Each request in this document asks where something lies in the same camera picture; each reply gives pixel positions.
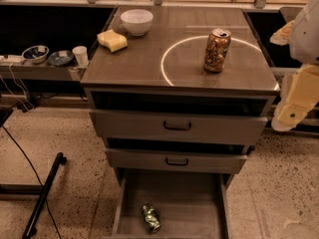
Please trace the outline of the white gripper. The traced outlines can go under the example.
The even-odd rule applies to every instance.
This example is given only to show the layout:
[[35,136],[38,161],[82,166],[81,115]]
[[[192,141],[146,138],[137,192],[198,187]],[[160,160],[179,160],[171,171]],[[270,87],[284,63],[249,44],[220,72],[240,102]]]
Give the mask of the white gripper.
[[[284,46],[295,21],[286,23],[270,37],[270,42]],[[304,64],[295,73],[287,73],[282,80],[281,101],[271,122],[277,131],[289,131],[302,122],[319,102],[319,66]]]

